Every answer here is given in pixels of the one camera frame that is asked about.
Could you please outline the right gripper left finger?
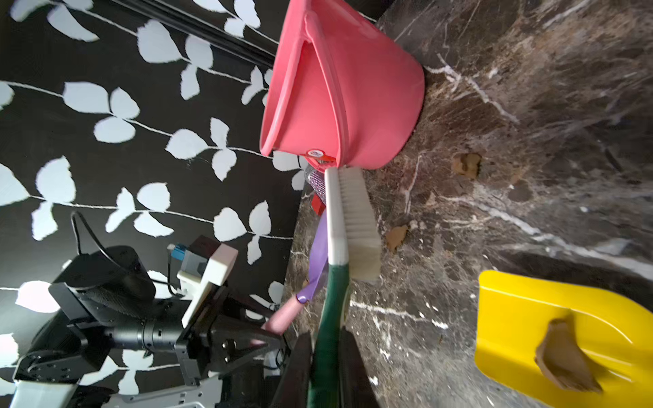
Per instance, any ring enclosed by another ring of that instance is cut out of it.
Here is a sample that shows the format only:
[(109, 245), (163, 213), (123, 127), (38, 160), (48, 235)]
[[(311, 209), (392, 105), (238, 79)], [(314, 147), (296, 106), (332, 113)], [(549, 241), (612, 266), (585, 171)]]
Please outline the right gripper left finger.
[(275, 391), (270, 408), (306, 408), (313, 354), (311, 333), (300, 335), (287, 368)]

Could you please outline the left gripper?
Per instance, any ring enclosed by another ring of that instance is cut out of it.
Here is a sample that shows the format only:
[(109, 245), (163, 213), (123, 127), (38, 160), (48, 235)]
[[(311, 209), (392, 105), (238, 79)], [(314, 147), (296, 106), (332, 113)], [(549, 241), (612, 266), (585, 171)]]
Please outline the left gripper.
[(282, 336), (263, 328), (273, 314), (234, 290), (211, 290), (174, 344), (185, 384), (198, 385), (209, 372), (222, 379), (281, 349)]

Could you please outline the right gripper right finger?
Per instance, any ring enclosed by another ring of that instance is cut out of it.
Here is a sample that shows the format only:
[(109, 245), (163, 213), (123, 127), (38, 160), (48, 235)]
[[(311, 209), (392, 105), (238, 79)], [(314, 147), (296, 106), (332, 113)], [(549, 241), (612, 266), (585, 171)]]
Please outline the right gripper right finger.
[(355, 336), (344, 327), (338, 337), (340, 406), (379, 408)]

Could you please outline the purple square shovel pink handle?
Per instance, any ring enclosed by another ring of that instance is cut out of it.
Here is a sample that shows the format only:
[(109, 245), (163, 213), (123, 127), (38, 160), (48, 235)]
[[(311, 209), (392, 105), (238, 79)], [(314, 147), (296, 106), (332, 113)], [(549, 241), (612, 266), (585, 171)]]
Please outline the purple square shovel pink handle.
[(327, 211), (321, 215), (316, 235), (309, 253), (308, 283), (276, 311), (262, 329), (282, 335), (294, 319), (324, 286), (328, 275), (328, 218)]

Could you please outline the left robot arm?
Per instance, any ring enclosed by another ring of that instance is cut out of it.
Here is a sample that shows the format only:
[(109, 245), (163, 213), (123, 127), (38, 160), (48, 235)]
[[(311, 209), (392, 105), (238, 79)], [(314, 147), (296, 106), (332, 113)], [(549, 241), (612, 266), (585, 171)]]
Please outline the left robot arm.
[[(283, 339), (264, 328), (270, 310), (227, 285), (236, 256), (221, 246), (200, 280), (160, 299), (132, 248), (79, 254), (49, 289), (59, 311), (18, 362), (12, 406), (257, 406), (253, 397), (225, 397), (222, 381)], [(173, 355), (184, 382), (141, 395), (84, 384), (113, 350)]]

